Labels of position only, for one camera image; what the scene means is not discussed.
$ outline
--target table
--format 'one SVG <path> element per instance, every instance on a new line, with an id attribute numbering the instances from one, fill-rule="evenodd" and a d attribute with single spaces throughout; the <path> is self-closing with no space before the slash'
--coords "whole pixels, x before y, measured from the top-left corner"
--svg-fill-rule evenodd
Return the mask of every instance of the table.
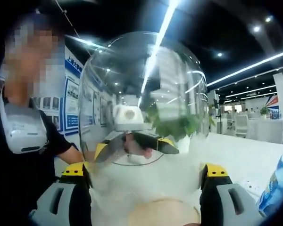
<path id="1" fill-rule="evenodd" d="M 246 138 L 282 144 L 283 120 L 249 119 Z"/>
<path id="2" fill-rule="evenodd" d="M 249 180 L 260 194 L 282 154 L 281 144 L 210 133 L 205 140 L 192 139 L 189 154 L 164 155 L 140 167 L 111 164 L 92 177 L 93 185 L 103 188 L 91 190 L 92 225 L 127 226 L 125 215 L 137 202 L 166 197 L 199 209 L 200 166 L 205 162 L 222 165 L 233 183 Z"/>

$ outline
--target display board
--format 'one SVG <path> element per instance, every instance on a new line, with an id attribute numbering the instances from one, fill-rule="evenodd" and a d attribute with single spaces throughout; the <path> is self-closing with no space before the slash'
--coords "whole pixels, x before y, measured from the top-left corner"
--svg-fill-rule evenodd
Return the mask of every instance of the display board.
<path id="1" fill-rule="evenodd" d="M 106 108 L 107 108 L 107 101 L 104 98 L 100 98 L 100 125 L 106 126 L 107 119 L 106 119 Z"/>
<path id="2" fill-rule="evenodd" d="M 93 122 L 100 125 L 100 96 L 97 92 L 93 93 Z"/>
<path id="3" fill-rule="evenodd" d="M 71 79 L 66 79 L 64 97 L 64 125 L 65 131 L 78 129 L 78 98 L 79 84 Z"/>
<path id="4" fill-rule="evenodd" d="M 86 89 L 84 86 L 83 89 L 83 97 L 85 99 L 85 103 L 81 111 L 83 114 L 81 115 L 81 123 L 83 127 L 87 127 L 93 124 L 93 89 Z"/>
<path id="5" fill-rule="evenodd" d="M 34 97 L 36 106 L 42 110 L 56 126 L 58 132 L 63 131 L 62 100 L 59 97 Z"/>

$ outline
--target plastic bottle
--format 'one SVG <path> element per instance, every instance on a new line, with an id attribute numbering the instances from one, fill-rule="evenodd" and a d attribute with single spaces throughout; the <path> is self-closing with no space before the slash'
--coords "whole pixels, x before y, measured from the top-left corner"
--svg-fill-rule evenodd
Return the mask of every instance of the plastic bottle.
<path id="1" fill-rule="evenodd" d="M 275 212 L 283 199 L 283 155 L 270 178 L 266 190 L 262 193 L 257 206 L 266 215 Z"/>

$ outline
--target ceiling light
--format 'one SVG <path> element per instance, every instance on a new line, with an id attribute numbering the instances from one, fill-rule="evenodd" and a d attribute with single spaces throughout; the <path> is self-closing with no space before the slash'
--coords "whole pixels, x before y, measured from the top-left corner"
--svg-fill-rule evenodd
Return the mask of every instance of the ceiling light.
<path id="1" fill-rule="evenodd" d="M 240 74 L 241 72 L 247 71 L 247 70 L 249 70 L 249 69 L 251 69 L 251 68 L 257 67 L 257 66 L 259 66 L 259 65 L 261 65 L 261 64 L 264 64 L 264 63 L 269 62 L 269 61 L 271 61 L 271 60 L 277 59 L 277 58 L 279 58 L 279 57 L 283 57 L 283 52 L 282 52 L 282 53 L 279 53 L 279 54 L 277 54 L 277 55 L 274 55 L 274 56 L 272 56 L 272 57 L 270 57 L 270 58 L 267 58 L 267 59 L 265 59 L 265 60 L 262 60 L 262 61 L 260 61 L 260 62 L 258 62 L 258 63 L 255 63 L 255 64 L 253 64 L 253 65 L 250 65 L 250 66 L 248 66 L 248 67 L 242 68 L 241 70 L 238 70 L 238 71 L 236 71 L 236 72 L 234 72 L 234 73 L 232 73 L 232 74 L 229 74 L 229 75 L 227 75 L 227 76 L 225 76 L 225 77 L 223 77 L 223 78 L 221 78 L 221 79 L 218 79 L 218 80 L 216 80 L 216 81 L 213 81 L 213 82 L 209 83 L 207 86 L 214 85 L 214 84 L 216 84 L 216 83 L 218 83 L 218 82 L 220 82 L 220 81 L 223 81 L 223 80 L 225 80 L 225 79 L 228 79 L 228 78 L 230 78 L 230 77 L 233 77 L 234 75 Z"/>
<path id="2" fill-rule="evenodd" d="M 272 20 L 272 18 L 269 16 L 269 17 L 267 17 L 267 18 L 265 19 L 265 22 L 266 22 L 266 23 L 269 23 L 271 20 Z"/>
<path id="3" fill-rule="evenodd" d="M 258 89 L 253 89 L 253 90 L 250 90 L 250 91 L 245 91 L 245 92 L 242 92 L 242 93 L 237 93 L 237 94 L 229 95 L 229 96 L 226 96 L 226 98 L 237 96 L 237 95 L 241 95 L 241 94 L 251 93 L 251 92 L 255 92 L 255 91 L 258 91 L 258 90 L 262 90 L 262 89 L 268 89 L 268 88 L 272 88 L 272 87 L 275 87 L 275 85 L 273 85 L 273 86 L 266 86 L 266 87 L 262 87 L 262 88 L 258 88 Z"/>
<path id="4" fill-rule="evenodd" d="M 243 97 L 243 98 L 241 98 L 241 100 L 254 98 L 254 97 L 262 97 L 262 96 L 266 96 L 266 94 L 260 94 L 260 95 L 256 95 L 256 96 L 250 96 L 250 97 Z"/>
<path id="5" fill-rule="evenodd" d="M 260 31 L 260 29 L 261 29 L 261 27 L 256 26 L 256 27 L 254 27 L 254 32 L 259 32 L 259 31 Z"/>

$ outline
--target exhibition hall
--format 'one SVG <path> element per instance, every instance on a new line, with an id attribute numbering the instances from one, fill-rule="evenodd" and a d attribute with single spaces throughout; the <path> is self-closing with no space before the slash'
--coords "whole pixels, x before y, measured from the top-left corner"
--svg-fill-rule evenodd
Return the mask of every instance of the exhibition hall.
<path id="1" fill-rule="evenodd" d="M 41 0 L 5 36 L 14 222 L 283 225 L 283 4 Z"/>

